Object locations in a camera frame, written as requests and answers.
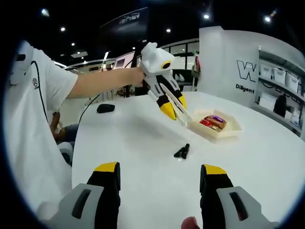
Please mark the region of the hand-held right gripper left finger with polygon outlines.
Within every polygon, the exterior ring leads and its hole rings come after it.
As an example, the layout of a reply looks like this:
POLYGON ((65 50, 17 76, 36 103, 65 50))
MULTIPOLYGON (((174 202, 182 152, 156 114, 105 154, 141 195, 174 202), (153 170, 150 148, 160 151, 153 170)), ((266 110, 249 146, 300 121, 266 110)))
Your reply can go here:
POLYGON ((78 184, 59 203, 51 229, 116 229, 121 199, 120 163, 96 167, 86 184, 78 184))

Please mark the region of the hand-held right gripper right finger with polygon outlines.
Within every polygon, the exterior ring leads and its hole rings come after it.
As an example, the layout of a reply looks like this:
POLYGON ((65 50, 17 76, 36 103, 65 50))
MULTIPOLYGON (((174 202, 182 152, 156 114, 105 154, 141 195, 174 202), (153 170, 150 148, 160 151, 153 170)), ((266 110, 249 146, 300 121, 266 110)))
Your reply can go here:
POLYGON ((201 165, 200 207, 205 229, 276 229, 261 204, 240 186, 234 186, 225 170, 201 165))

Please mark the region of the person's left hand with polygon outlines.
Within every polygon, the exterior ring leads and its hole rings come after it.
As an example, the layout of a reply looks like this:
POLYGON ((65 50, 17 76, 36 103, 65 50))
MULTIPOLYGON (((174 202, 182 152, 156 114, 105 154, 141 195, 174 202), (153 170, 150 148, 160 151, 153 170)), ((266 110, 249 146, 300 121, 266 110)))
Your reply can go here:
POLYGON ((132 84, 136 87, 142 87, 145 73, 141 67, 133 67, 129 69, 129 80, 128 84, 132 84))

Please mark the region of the person's right hand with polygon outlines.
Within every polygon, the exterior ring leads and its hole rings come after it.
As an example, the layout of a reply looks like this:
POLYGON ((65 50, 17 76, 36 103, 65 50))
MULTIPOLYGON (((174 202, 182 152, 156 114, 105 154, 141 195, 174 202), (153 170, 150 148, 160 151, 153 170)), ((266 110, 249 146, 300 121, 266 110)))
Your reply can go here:
POLYGON ((181 229, 200 229, 194 216, 187 217, 181 223, 181 229))

